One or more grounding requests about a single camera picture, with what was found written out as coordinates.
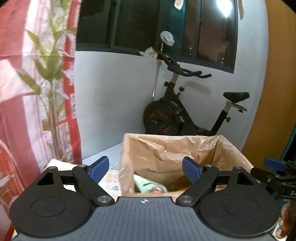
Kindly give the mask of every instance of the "exercise bike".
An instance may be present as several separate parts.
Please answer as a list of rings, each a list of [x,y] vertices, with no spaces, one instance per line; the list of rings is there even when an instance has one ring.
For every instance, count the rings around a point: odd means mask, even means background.
[[[165,82],[167,87],[164,97],[160,100],[153,101],[147,105],[144,110],[143,122],[147,134],[168,135],[168,136],[214,136],[221,127],[224,120],[230,121],[227,116],[231,107],[237,108],[239,112],[247,111],[243,106],[237,103],[248,99],[248,92],[225,92],[223,96],[227,99],[224,109],[221,111],[218,119],[211,130],[196,126],[186,111],[184,105],[179,99],[179,95],[184,91],[182,86],[179,87],[179,93],[174,92],[177,78],[179,75],[189,77],[197,76],[199,78],[211,77],[211,74],[202,75],[201,71],[190,71],[181,68],[177,61],[168,54],[158,51],[158,59],[164,60],[168,66],[168,70],[173,72],[170,82]]]

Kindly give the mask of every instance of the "human hand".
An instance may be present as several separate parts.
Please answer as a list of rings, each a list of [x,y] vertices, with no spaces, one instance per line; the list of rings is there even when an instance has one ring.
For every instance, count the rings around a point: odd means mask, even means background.
[[[287,236],[290,230],[290,202],[285,204],[281,209],[281,218],[279,220],[279,228],[276,230],[276,237],[282,239]]]

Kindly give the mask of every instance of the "exercise bike handlebar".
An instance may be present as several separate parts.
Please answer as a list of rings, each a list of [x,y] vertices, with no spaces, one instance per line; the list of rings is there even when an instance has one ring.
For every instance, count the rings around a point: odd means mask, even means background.
[[[202,71],[200,70],[191,71],[188,69],[181,68],[180,65],[177,63],[177,61],[173,57],[169,56],[168,54],[165,54],[162,51],[157,51],[157,53],[158,53],[157,59],[163,60],[168,66],[168,70],[173,73],[176,73],[185,77],[196,76],[199,78],[208,78],[212,76],[212,74],[201,75]]]

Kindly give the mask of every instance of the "curtain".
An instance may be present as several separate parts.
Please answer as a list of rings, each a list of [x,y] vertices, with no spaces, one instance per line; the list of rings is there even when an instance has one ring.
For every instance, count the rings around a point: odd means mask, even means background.
[[[0,8],[0,241],[9,208],[53,158],[81,164],[74,56],[79,0],[9,0]]]

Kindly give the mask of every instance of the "green tube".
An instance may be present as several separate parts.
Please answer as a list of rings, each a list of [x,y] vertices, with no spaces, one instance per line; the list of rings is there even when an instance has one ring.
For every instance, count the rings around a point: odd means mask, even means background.
[[[135,182],[135,185],[140,190],[141,193],[150,193],[151,188],[157,188],[160,189],[160,191],[163,191],[164,193],[167,193],[168,190],[164,185],[161,185],[159,183],[150,181],[146,178],[140,177],[136,174],[133,175],[133,180]]]

